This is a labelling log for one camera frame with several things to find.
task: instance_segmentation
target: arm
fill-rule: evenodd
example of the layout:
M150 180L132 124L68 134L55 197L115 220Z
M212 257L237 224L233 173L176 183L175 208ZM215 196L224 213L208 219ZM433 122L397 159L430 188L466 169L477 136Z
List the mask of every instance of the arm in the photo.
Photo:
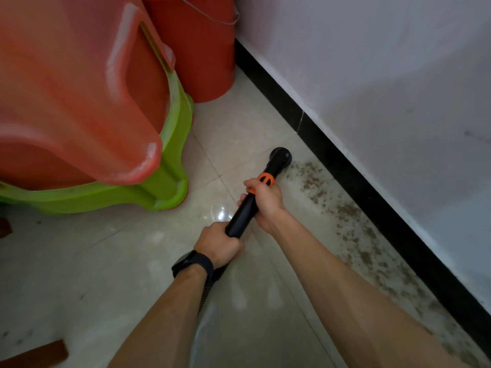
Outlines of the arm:
M227 223L215 222L205 227L194 246L212 261L214 268L229 263L242 248L238 239L225 234ZM107 368L187 367L205 280L206 271L200 265L180 271Z
M418 322L317 241L283 207L276 185L267 187L256 179L244 184L256 190L259 225L285 253L350 368L463 366Z

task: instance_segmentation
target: person's right hand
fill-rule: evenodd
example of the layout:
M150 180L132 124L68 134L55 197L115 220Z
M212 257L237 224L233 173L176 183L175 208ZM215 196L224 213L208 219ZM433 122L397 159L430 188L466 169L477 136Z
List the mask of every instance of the person's right hand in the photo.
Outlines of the person's right hand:
M268 234L271 234L274 220L281 211L285 210L281 190L278 185L273 184L272 186L267 186L257 178L245 180L244 185L248 189L253 188L256 191L256 204L259 211L254 217L259 226ZM246 196L247 194L241 195L241 199L237 202L238 206L241 206Z

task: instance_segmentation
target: wall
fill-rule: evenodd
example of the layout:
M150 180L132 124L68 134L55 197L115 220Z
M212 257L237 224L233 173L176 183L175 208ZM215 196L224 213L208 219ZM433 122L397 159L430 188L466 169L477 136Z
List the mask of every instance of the wall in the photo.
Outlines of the wall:
M236 0L238 39L491 312L491 0Z

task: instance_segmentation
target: black baseboard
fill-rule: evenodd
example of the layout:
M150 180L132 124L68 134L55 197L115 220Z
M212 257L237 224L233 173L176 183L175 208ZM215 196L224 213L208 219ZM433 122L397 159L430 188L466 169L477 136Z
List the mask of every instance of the black baseboard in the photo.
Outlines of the black baseboard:
M491 315L238 41L235 61L491 359Z

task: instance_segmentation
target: black pipe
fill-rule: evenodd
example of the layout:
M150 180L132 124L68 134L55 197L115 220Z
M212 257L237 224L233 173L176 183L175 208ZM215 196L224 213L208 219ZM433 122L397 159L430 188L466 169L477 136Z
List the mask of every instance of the black pipe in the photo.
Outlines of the black pipe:
M286 148L278 147L271 151L270 160L264 169L264 172L260 175L260 181L270 185L271 181L268 180L267 176L262 176L264 173L271 175L274 179L290 165L292 162L292 154ZM249 222L255 216L258 211L256 204L256 195L249 192L245 199L242 201L241 206L235 212L234 216L225 228L225 233L229 237L240 238L243 232L246 230ZM199 304L199 310L203 307L206 297L213 286L213 284L218 281L227 269L228 264L219 267L213 271L211 280L205 285L203 290L203 295L201 296L201 302Z

